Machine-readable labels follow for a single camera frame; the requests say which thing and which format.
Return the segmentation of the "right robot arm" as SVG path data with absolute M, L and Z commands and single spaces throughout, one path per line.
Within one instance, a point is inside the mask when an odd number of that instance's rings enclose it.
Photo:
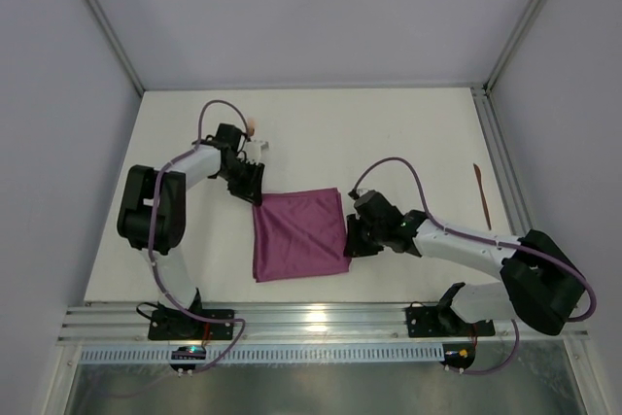
M 482 321 L 520 320 L 555 336 L 587 291 L 578 269 L 540 231 L 522 237 L 459 231 L 423 211 L 402 213 L 376 190 L 352 190 L 349 196 L 355 212 L 346 219 L 346 256 L 365 258 L 390 249 L 447 260 L 492 277 L 483 285 L 455 283 L 438 300 L 435 314 L 448 334 Z

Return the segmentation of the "purple cloth napkin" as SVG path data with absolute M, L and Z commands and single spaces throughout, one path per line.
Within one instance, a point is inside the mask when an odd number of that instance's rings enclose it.
M 267 193 L 253 208 L 253 277 L 258 283 L 349 271 L 346 225 L 336 188 Z

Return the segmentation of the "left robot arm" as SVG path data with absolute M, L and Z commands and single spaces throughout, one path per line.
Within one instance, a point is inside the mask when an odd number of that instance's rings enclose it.
M 189 150 L 160 168 L 132 166 L 125 180 L 117 231 L 141 252 L 159 289 L 157 305 L 202 322 L 201 296 L 188 273 L 180 245 L 187 228 L 187 192 L 207 179 L 225 180 L 228 192 L 262 204 L 264 164 L 250 159 L 252 134 L 222 123 Z

